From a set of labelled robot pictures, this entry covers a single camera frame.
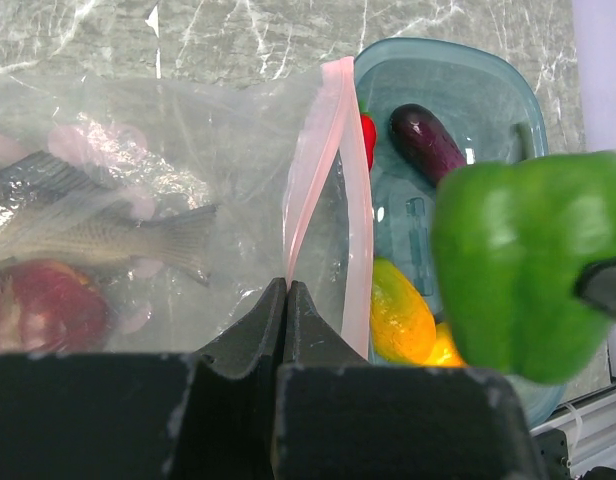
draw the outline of yellow fruit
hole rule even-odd
[[[426,301],[385,258],[373,265],[370,327],[375,351],[391,362],[421,364],[435,344]]]
[[[437,325],[437,340],[432,353],[423,365],[435,367],[464,367],[466,363],[459,356],[452,340],[450,328],[445,323]]]

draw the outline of marble countertop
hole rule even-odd
[[[551,151],[573,152],[584,135],[571,8],[570,0],[0,0],[0,72],[246,86],[386,37],[438,38],[514,65],[539,98]],[[568,398],[606,384],[602,349]]]

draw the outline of plastic bin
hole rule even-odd
[[[535,156],[548,152],[537,99],[524,78],[499,57],[448,42],[391,38],[364,50],[355,62],[357,96],[377,125],[371,172],[375,254],[390,259],[442,311],[428,242],[435,191],[393,149],[388,119],[405,103],[418,103],[444,124],[468,163],[519,161],[521,144],[512,126],[527,122]],[[374,352],[370,359],[384,363]],[[519,381],[513,382],[519,387]],[[518,388],[531,425],[543,422],[565,387]]]

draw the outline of toy fruit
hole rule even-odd
[[[575,284],[586,265],[616,257],[616,153],[454,170],[437,190],[431,245],[466,363],[564,383],[613,324]]]
[[[104,298],[67,265],[30,261],[0,272],[0,353],[92,350],[109,326]]]
[[[432,353],[422,365],[433,367],[464,367],[466,365],[457,352],[447,323],[437,325],[435,345]]]
[[[421,364],[435,344],[426,301],[385,258],[373,265],[370,327],[375,351],[388,361]]]

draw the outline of plastic bag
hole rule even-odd
[[[241,91],[0,76],[0,262],[13,258],[56,263],[24,274],[50,281],[46,303],[0,270],[0,351],[195,350],[285,276],[366,357],[372,209],[352,58]],[[100,295],[105,333],[79,315],[40,327],[53,322],[40,308],[62,303],[48,278]]]

